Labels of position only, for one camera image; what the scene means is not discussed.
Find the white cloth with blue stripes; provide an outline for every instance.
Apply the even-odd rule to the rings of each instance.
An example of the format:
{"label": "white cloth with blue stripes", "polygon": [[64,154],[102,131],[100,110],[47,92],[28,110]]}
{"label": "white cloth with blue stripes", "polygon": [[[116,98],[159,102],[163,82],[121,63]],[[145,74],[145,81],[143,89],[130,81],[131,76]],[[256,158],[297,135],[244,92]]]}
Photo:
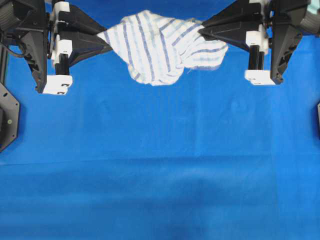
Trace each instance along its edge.
{"label": "white cloth with blue stripes", "polygon": [[184,68],[216,70],[228,46],[205,41],[195,21],[163,17],[148,10],[127,16],[102,35],[128,64],[130,76],[141,84],[172,85]]}

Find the blue table surface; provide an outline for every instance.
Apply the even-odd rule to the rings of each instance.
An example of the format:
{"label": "blue table surface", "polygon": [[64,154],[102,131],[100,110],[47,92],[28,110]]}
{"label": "blue table surface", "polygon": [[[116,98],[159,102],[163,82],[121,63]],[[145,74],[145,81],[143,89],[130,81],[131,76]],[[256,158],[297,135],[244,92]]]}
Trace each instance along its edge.
{"label": "blue table surface", "polygon": [[[206,20],[231,2],[72,3],[108,28],[145,9]],[[110,52],[72,67],[67,96],[37,94],[10,58],[21,118],[0,155],[0,239],[320,239],[319,55],[305,37],[285,83],[256,87],[230,47],[217,71],[151,87]]]}

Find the cloth fold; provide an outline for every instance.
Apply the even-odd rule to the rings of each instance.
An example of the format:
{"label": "cloth fold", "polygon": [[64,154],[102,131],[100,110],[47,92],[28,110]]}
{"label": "cloth fold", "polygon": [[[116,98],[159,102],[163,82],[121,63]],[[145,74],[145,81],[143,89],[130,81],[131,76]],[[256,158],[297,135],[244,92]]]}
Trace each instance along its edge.
{"label": "cloth fold", "polygon": [[152,86],[172,85],[184,68],[216,70],[228,50],[225,42],[205,41],[196,20],[142,11],[104,32],[105,40],[128,64],[130,76]]}

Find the white mount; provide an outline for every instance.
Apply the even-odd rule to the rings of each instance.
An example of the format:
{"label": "white mount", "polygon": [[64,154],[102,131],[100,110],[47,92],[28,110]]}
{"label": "white mount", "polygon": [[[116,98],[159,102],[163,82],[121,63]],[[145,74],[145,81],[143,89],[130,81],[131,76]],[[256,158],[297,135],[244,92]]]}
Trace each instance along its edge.
{"label": "white mount", "polygon": [[[56,64],[60,63],[60,54],[68,54],[70,57],[73,51],[73,44],[71,40],[60,40],[58,33],[59,12],[70,12],[70,4],[66,1],[57,2],[54,5],[53,11],[50,15],[50,20],[54,27],[51,32],[50,54],[52,66],[55,68]],[[43,94],[51,95],[66,95],[68,88],[73,84],[73,77],[70,75],[48,75]]]}
{"label": "white mount", "polygon": [[[269,0],[250,0],[250,4],[261,4],[261,14],[265,15],[264,9],[268,5]],[[269,53],[269,36],[266,32],[266,28],[261,24],[258,31],[247,31],[245,43],[250,46],[259,46],[260,52],[264,52],[265,55]],[[253,85],[276,85],[270,78],[271,72],[269,70],[246,70],[244,77]]]}

